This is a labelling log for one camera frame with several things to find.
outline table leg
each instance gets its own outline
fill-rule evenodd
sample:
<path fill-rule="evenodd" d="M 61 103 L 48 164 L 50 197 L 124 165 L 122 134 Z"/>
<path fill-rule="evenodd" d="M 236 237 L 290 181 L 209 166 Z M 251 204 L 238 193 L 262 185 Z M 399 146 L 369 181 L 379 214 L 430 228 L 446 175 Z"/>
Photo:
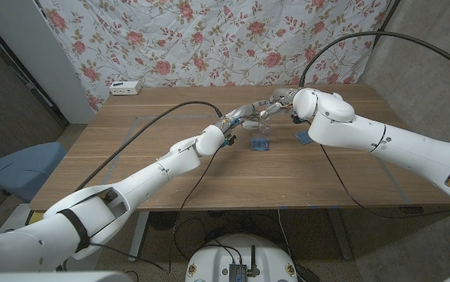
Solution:
<path fill-rule="evenodd" d="M 143 236 L 145 235 L 146 224 L 148 222 L 149 211 L 140 211 L 138 216 L 138 222 L 136 223 L 136 229 L 134 231 L 134 236 L 132 237 L 131 249 L 129 250 L 129 255 L 139 256 L 141 251 L 141 244 L 143 241 Z M 135 258 L 129 258 L 129 262 L 134 262 Z"/>
<path fill-rule="evenodd" d="M 337 243 L 340 245 L 341 255 L 343 259 L 352 260 L 350 242 L 348 241 L 347 232 L 344 229 L 343 219 L 341 218 L 340 210 L 337 208 L 328 208 L 327 214 L 333 226 L 334 235 L 336 235 Z"/>

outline blue object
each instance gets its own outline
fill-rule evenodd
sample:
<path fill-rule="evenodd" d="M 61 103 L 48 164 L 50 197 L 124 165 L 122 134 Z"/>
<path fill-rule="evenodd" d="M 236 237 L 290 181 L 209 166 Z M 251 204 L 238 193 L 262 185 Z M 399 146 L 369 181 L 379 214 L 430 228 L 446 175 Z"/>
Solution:
<path fill-rule="evenodd" d="M 307 131 L 296 133 L 294 134 L 294 136 L 296 136 L 296 138 L 300 140 L 301 144 L 303 145 L 313 142 Z"/>
<path fill-rule="evenodd" d="M 270 140 L 266 138 L 253 138 L 250 140 L 251 150 L 270 150 Z"/>
<path fill-rule="evenodd" d="M 61 143 L 45 143 L 0 158 L 0 187 L 29 203 L 67 151 Z"/>

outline wooden table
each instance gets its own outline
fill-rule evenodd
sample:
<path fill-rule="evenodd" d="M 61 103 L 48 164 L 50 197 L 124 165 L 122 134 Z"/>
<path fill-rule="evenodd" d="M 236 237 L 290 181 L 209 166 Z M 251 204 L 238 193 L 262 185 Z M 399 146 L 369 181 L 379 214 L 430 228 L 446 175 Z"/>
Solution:
<path fill-rule="evenodd" d="M 368 85 L 313 87 L 340 93 L 355 108 L 356 114 L 405 128 Z M 278 86 L 143 89 L 137 96 L 111 96 L 35 196 L 31 209 L 44 211 L 72 193 L 129 136 L 178 103 L 202 100 L 228 113 L 243 104 L 268 99 L 276 88 Z M 217 119 L 210 107 L 202 105 L 190 105 L 170 113 L 141 134 L 89 186 L 126 178 L 166 154 L 179 140 L 200 134 Z M 301 145 L 294 137 L 308 126 L 295 125 L 288 114 L 274 116 L 272 129 L 267 134 L 270 151 L 250 150 L 250 139 L 260 136 L 259 133 L 237 128 L 235 144 L 219 151 L 183 209 L 356 207 L 344 192 L 321 147 L 316 143 Z M 450 197 L 427 181 L 370 154 L 327 146 L 326 150 L 349 191 L 365 206 L 450 204 Z M 210 159 L 202 158 L 199 168 L 172 180 L 139 209 L 178 210 Z"/>

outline small blue box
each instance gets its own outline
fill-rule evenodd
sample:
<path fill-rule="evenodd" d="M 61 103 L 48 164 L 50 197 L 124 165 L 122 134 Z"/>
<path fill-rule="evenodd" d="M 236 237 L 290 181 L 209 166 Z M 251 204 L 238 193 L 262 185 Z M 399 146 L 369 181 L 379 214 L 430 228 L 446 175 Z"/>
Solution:
<path fill-rule="evenodd" d="M 303 144 L 303 145 L 313 142 L 313 140 L 308 135 L 308 131 L 296 133 L 296 134 L 294 134 L 294 136 L 296 136 L 296 138 L 298 140 L 300 140 L 301 144 Z"/>
<path fill-rule="evenodd" d="M 250 140 L 251 150 L 270 150 L 270 139 L 253 138 Z"/>

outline floral curtain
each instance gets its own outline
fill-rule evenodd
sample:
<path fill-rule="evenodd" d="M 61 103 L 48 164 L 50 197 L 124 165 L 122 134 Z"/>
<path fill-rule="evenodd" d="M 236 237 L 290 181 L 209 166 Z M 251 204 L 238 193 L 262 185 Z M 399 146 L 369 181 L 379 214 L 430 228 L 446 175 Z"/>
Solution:
<path fill-rule="evenodd" d="M 92 109 L 112 81 L 143 87 L 296 85 L 345 34 L 380 27 L 390 0 L 40 0 Z M 341 42 L 307 76 L 352 83 L 372 37 Z"/>

